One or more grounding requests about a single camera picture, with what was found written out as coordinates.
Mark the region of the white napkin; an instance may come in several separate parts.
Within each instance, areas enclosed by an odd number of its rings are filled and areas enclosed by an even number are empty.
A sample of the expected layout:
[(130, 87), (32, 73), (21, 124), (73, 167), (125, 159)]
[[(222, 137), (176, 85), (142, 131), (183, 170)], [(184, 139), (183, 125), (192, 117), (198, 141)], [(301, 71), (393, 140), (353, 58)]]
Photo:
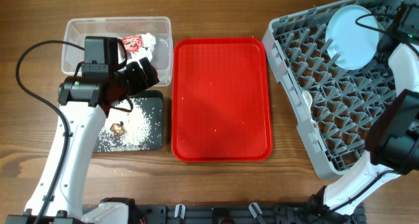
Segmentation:
[(151, 52), (154, 50), (156, 45), (156, 37), (151, 33), (141, 34), (142, 47), (150, 49)]
[(151, 48), (140, 48), (137, 52), (131, 52), (129, 60), (140, 61), (142, 58), (147, 58), (148, 61), (153, 59), (153, 50)]

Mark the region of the red snack wrapper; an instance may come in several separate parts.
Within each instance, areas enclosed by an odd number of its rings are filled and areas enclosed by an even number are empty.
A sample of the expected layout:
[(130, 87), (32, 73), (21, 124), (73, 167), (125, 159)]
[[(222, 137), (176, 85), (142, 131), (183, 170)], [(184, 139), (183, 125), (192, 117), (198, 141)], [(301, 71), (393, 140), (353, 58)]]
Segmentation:
[(122, 37), (120, 40), (127, 52), (138, 52), (139, 49), (143, 47), (142, 36), (139, 34)]

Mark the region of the white plastic spoon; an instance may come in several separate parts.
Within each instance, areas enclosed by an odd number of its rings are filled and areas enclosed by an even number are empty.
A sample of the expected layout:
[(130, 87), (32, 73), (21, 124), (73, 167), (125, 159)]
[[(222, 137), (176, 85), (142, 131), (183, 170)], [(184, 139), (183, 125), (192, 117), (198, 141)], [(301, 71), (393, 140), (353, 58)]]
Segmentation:
[(303, 90), (302, 97), (307, 105), (308, 110), (311, 111), (311, 106), (313, 104), (313, 98), (312, 98), (311, 93), (307, 90)]

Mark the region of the light blue plate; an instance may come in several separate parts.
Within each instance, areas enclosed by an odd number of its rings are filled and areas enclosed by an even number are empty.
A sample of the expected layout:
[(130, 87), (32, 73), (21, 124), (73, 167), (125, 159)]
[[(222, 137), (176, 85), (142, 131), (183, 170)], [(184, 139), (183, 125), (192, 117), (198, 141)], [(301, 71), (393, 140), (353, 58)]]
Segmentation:
[(380, 34), (378, 22), (371, 12), (359, 5), (339, 9), (330, 19), (325, 39), (330, 58), (338, 55), (335, 64), (346, 70), (355, 70), (367, 65), (376, 53)]

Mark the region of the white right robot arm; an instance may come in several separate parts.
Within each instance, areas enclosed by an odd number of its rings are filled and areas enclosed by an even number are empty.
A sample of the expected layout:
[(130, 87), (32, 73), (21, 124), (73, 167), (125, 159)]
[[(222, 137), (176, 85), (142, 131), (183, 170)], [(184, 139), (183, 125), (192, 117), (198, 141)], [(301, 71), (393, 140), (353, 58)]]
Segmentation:
[(418, 5), (402, 4), (385, 30), (394, 46), (388, 56), (397, 96), (369, 129), (365, 152), (321, 200), (326, 215), (349, 216), (383, 184), (418, 169)]

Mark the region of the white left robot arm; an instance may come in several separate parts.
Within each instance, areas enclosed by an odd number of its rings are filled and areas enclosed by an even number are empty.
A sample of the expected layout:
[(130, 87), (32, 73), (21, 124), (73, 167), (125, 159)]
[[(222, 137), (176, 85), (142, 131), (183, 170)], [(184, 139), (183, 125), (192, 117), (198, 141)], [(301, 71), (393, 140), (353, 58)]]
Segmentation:
[(58, 89), (58, 106), (26, 88), (58, 115), (56, 134), (40, 181), (21, 215), (6, 223), (146, 223), (132, 198), (105, 198), (92, 211), (82, 212), (84, 182), (98, 135), (116, 102), (129, 100), (159, 82), (147, 58), (120, 60), (127, 51), (116, 37), (88, 36), (84, 61)]

